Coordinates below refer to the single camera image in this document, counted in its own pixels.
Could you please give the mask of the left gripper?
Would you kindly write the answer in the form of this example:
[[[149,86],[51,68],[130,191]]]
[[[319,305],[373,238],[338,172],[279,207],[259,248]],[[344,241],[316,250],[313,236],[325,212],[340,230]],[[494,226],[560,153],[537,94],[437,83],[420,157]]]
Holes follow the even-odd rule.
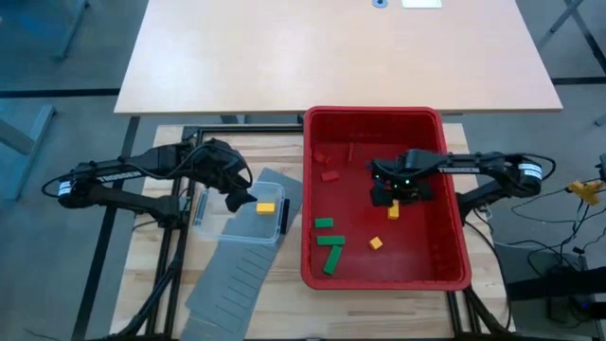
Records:
[[[243,156],[216,138],[200,146],[199,182],[219,192],[229,192],[224,201],[230,212],[258,200],[247,191],[252,186],[252,172]]]

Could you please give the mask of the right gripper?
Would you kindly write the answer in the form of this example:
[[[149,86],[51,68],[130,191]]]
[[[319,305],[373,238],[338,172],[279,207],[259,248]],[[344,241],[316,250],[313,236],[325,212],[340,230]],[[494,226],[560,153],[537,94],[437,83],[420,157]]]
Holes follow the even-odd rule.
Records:
[[[401,159],[374,158],[368,167],[372,180],[369,193],[373,206],[392,207],[395,201],[407,205],[434,199],[431,184],[414,179],[415,171],[406,170]]]

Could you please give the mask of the clear plastic container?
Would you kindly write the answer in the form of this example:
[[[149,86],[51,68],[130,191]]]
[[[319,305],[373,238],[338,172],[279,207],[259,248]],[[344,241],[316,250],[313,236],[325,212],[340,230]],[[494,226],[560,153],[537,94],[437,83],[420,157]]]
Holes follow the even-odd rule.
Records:
[[[204,189],[196,208],[194,231],[203,240],[241,242],[261,245],[275,244],[285,211],[285,188],[278,183],[256,182],[249,193],[258,200],[242,205],[235,213],[224,202],[226,195],[214,188]],[[259,215],[257,203],[274,203],[274,214]]]

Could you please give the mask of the red plastic bin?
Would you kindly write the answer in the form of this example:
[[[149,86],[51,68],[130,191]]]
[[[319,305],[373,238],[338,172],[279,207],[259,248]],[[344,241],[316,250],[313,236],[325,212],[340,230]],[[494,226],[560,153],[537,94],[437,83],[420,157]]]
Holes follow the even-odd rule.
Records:
[[[348,164],[348,144],[355,144]],[[328,107],[308,110],[304,118],[304,170],[301,227],[301,276],[316,290],[458,291],[471,282],[469,256],[455,199],[453,180],[429,178],[436,197],[401,204],[398,220],[385,207],[371,204],[369,162],[393,160],[410,149],[446,152],[439,114],[431,108]],[[319,151],[328,165],[312,158]],[[340,179],[323,182],[321,173],[338,171]],[[315,228],[317,218],[334,226]],[[332,275],[323,268],[332,246],[318,236],[346,238]],[[373,250],[369,241],[383,246]]]

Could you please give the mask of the grey slotted divider panel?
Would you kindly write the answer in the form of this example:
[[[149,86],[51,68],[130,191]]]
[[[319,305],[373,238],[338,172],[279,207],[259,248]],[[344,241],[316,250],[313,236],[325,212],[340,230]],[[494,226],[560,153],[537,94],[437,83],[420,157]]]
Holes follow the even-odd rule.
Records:
[[[278,183],[285,188],[285,211],[276,243],[261,245],[211,240],[218,243],[217,248],[186,301],[189,312],[220,310],[240,318],[246,331],[261,285],[301,207],[302,198],[302,183],[278,171],[265,168],[258,181]]]

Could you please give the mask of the light wooden desk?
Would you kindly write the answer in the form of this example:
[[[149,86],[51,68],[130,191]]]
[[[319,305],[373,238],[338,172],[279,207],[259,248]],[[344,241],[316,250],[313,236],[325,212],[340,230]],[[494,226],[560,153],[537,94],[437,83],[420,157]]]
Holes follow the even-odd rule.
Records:
[[[115,110],[295,113],[318,105],[554,112],[515,0],[149,0]]]

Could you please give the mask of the yellow connector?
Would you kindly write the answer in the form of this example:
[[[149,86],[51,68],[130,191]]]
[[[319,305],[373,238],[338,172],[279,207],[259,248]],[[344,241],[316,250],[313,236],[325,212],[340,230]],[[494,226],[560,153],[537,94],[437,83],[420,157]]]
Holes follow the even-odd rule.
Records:
[[[567,189],[576,194],[580,199],[590,206],[595,206],[600,202],[598,192],[602,187],[601,181],[590,181],[586,183],[572,182]]]

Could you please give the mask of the grey metal furniture leg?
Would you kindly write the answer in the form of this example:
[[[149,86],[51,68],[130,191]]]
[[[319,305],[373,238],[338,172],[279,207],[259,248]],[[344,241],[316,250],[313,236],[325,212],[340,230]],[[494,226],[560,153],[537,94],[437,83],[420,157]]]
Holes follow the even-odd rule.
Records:
[[[577,11],[578,7],[585,0],[570,0],[570,3],[566,5],[565,11],[558,17],[558,19],[551,25],[545,35],[538,41],[537,47],[543,48],[555,35],[555,33],[563,26],[563,24]]]
[[[53,105],[43,106],[27,134],[0,119],[0,144],[17,153],[8,170],[0,176],[0,194],[5,200],[16,201],[20,197],[55,114]]]
[[[76,32],[80,26],[81,19],[85,11],[90,7],[90,0],[75,0],[75,5],[72,8],[72,18],[67,23],[65,33],[56,49],[54,58],[56,60],[64,60],[67,57],[70,46],[72,45]]]

